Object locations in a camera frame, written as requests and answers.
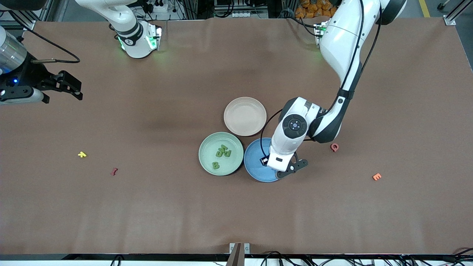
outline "metal cylinder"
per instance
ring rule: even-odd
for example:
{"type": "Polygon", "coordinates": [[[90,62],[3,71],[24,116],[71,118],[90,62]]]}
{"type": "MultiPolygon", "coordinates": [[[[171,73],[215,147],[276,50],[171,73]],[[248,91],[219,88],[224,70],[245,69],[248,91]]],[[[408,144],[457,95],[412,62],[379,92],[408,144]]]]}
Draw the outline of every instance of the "metal cylinder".
{"type": "Polygon", "coordinates": [[[2,73],[8,73],[19,67],[26,58],[26,48],[0,27],[0,69],[2,73]]]}

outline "green led light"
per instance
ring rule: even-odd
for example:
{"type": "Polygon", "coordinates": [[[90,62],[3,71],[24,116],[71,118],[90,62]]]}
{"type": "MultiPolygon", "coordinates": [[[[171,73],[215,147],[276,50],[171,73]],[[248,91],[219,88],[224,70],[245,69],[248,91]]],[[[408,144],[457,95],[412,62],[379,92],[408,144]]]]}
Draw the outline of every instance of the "green led light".
{"type": "Polygon", "coordinates": [[[120,40],[120,38],[118,38],[118,41],[120,42],[120,45],[122,46],[122,50],[125,51],[125,47],[123,46],[122,40],[120,40]]]}
{"type": "Polygon", "coordinates": [[[152,37],[146,38],[151,49],[156,49],[156,42],[152,37]]]}

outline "brown table mat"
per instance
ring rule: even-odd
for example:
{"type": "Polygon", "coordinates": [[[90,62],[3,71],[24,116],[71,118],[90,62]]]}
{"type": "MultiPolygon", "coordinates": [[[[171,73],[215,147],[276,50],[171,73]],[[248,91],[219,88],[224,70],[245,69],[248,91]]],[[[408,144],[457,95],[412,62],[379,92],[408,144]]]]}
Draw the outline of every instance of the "brown table mat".
{"type": "MultiPolygon", "coordinates": [[[[140,60],[107,23],[37,24],[81,58],[47,67],[81,80],[84,100],[47,92],[48,105],[0,108],[1,253],[219,253],[237,241],[254,253],[473,246],[473,74],[454,27],[441,18],[382,27],[340,149],[305,142],[298,154],[309,166],[265,184],[244,167],[212,176],[197,151],[227,131],[223,111],[237,97],[258,99],[268,117],[297,96],[328,108],[339,80],[313,37],[282,19],[158,24],[161,51],[140,60]]],[[[31,34],[24,42],[37,58],[68,58],[31,34]]],[[[256,138],[240,139],[246,148],[256,138]]]]}

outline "plate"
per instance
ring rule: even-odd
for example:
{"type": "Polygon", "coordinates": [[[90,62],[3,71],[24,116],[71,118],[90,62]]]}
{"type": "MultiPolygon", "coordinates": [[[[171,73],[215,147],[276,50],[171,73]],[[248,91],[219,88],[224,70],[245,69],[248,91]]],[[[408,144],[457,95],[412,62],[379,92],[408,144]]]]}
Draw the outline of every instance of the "plate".
{"type": "Polygon", "coordinates": [[[252,136],[266,123],[266,109],[258,100],[240,97],[231,101],[225,108],[223,120],[227,128],[238,136],[252,136]]]}
{"type": "Polygon", "coordinates": [[[243,161],[243,145],[234,135],[227,132],[217,132],[211,134],[202,141],[199,148],[199,162],[209,173],[216,176],[226,176],[235,172],[243,161]],[[231,151],[230,156],[222,155],[217,157],[219,148],[222,145],[231,151]],[[218,168],[214,169],[213,164],[218,163],[218,168]]]}
{"type": "MultiPolygon", "coordinates": [[[[271,138],[262,138],[263,150],[266,155],[269,154],[269,146],[271,144],[271,138]]],[[[276,178],[277,170],[272,169],[268,166],[263,166],[260,159],[263,158],[263,152],[261,151],[260,139],[253,141],[245,151],[245,169],[254,179],[261,182],[274,182],[278,180],[276,178]]]]}

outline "green plate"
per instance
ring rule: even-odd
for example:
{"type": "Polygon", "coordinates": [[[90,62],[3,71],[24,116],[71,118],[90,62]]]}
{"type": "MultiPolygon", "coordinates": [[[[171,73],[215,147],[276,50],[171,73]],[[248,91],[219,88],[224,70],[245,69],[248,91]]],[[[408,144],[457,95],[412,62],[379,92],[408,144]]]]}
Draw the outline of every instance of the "green plate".
{"type": "Polygon", "coordinates": [[[202,167],[209,173],[216,176],[226,176],[235,172],[243,161],[243,145],[234,135],[227,132],[214,133],[204,141],[199,148],[199,161],[202,167]],[[230,157],[217,157],[217,152],[221,146],[225,145],[232,151],[230,157]],[[218,169],[213,168],[213,162],[219,164],[218,169]]]}

